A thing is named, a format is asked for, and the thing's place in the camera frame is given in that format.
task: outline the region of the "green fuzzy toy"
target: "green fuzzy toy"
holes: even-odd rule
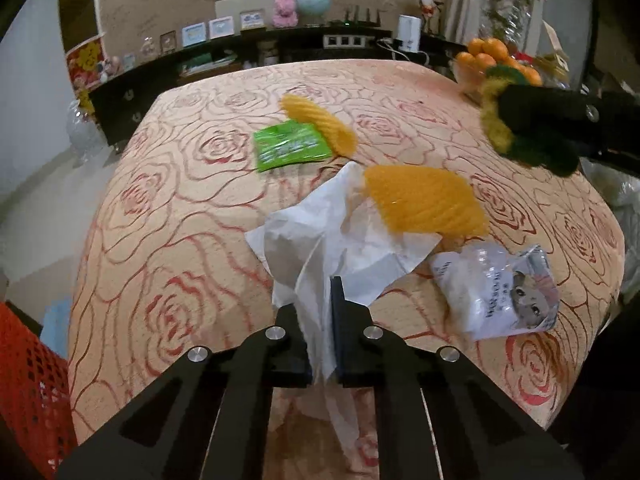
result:
[[[495,66],[486,71],[482,85],[482,129],[495,151],[505,158],[526,166],[542,166],[557,176],[570,176],[578,168],[574,148],[560,132],[548,124],[532,126],[514,134],[498,114],[498,97],[507,86],[527,85],[526,78],[508,66]]]

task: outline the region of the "red decoration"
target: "red decoration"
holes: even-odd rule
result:
[[[0,415],[47,480],[75,448],[66,361],[0,303]]]
[[[91,89],[100,84],[97,67],[101,61],[104,61],[101,35],[83,41],[66,53],[69,79],[75,91]]]

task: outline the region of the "black shelf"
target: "black shelf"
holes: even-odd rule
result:
[[[365,48],[324,48],[323,37],[352,35],[367,36],[373,40]],[[216,38],[161,56],[125,72],[91,92],[95,115],[109,144],[130,139],[140,119],[163,92],[181,85],[178,79],[180,67],[188,60],[203,54],[213,59],[225,57],[225,50],[238,54],[238,61],[257,62],[258,44],[276,41],[281,62],[317,59],[391,59],[390,51],[377,46],[376,41],[391,38],[389,30],[357,25],[328,25],[321,27],[293,27],[256,29],[238,36]],[[463,45],[422,35],[420,49],[427,51],[432,66],[447,66],[449,57],[455,56]],[[407,53],[409,59],[424,64],[424,54]]]

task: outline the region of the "green packet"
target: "green packet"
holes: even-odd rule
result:
[[[333,155],[324,137],[309,123],[286,121],[254,132],[258,171],[324,160]]]

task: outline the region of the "crumpled tissue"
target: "crumpled tissue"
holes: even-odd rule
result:
[[[314,373],[315,391],[305,395],[324,397],[325,403],[307,415],[328,414],[347,454],[355,446],[358,425],[353,397],[332,377],[330,279],[340,276],[344,297],[369,306],[386,286],[412,272],[441,237],[390,233],[367,195],[364,168],[356,162],[348,162],[299,204],[268,215],[245,237],[273,276],[273,304],[296,308]]]

